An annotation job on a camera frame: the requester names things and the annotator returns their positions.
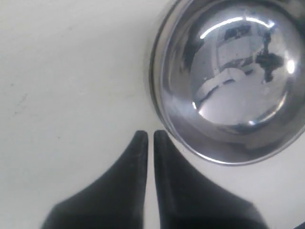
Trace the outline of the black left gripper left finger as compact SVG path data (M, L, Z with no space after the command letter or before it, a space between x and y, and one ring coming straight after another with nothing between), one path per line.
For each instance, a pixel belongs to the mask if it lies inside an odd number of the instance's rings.
M148 134L136 131L119 159L95 182L54 206L44 229L142 229Z

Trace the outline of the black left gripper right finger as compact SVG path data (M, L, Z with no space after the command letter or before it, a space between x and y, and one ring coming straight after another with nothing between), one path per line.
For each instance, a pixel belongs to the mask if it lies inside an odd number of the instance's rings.
M249 201L195 169L158 130L153 136L154 177L162 229L265 229Z

